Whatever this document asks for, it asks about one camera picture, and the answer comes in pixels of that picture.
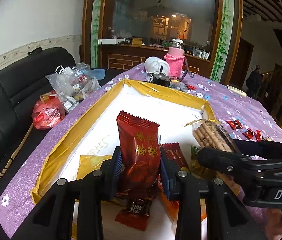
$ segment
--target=pink bottle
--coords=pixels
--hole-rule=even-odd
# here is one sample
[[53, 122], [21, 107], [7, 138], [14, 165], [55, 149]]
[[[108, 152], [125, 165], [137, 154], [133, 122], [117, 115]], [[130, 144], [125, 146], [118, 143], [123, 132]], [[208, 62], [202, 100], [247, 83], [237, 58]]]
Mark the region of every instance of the pink bottle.
[[184, 58], [183, 41], [173, 39], [169, 47], [169, 53], [164, 56], [170, 66], [170, 77], [181, 76]]

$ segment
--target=yellow packet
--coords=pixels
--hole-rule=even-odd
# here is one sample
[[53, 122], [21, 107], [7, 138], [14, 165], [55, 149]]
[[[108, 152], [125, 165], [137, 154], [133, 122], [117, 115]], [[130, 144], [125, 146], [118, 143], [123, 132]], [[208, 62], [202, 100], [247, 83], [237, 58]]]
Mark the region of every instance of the yellow packet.
[[80, 155], [80, 165], [78, 168], [77, 179], [83, 179], [85, 175], [100, 169], [102, 162], [112, 158], [112, 155]]

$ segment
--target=sofa backrest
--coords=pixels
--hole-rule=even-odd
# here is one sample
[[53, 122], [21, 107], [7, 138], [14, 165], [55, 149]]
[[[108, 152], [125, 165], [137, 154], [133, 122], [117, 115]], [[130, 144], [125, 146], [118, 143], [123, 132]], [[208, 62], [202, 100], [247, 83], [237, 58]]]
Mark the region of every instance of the sofa backrest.
[[52, 90], [45, 75], [62, 65], [74, 66], [71, 54], [51, 48], [29, 55], [0, 71], [0, 161], [17, 148], [32, 123], [40, 95]]

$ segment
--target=purple tablecloth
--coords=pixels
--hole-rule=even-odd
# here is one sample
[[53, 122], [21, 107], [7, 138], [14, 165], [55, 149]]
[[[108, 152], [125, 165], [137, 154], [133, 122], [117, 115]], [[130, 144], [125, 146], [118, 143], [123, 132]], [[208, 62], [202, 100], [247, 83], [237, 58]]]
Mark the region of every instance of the purple tablecloth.
[[[80, 103], [60, 124], [46, 135], [16, 173], [0, 198], [0, 223], [8, 237], [12, 237], [34, 207], [30, 190], [34, 187], [44, 160], [50, 151], [84, 112], [124, 78], [145, 81], [144, 65], [140, 64], [118, 75]], [[217, 120], [224, 123], [224, 127], [233, 138], [245, 140], [246, 138], [242, 135], [242, 132], [247, 128], [251, 128], [252, 130], [262, 131], [264, 136], [270, 137], [277, 142], [282, 142], [282, 130], [260, 102], [251, 98], [242, 98], [240, 95], [229, 91], [227, 87], [202, 76], [195, 75], [194, 78], [187, 76], [184, 83], [197, 87], [195, 91], [190, 90], [188, 93], [208, 100]], [[239, 119], [245, 129], [233, 131], [226, 124], [226, 121], [235, 119]]]

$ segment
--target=black jacket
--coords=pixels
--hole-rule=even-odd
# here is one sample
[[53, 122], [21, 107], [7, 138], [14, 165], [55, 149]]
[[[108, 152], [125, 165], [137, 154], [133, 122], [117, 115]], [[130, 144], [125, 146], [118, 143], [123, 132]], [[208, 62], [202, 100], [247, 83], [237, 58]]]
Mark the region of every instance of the black jacket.
[[257, 72], [256, 70], [252, 71], [249, 78], [246, 80], [246, 86], [254, 91], [257, 92], [262, 85], [262, 75]]

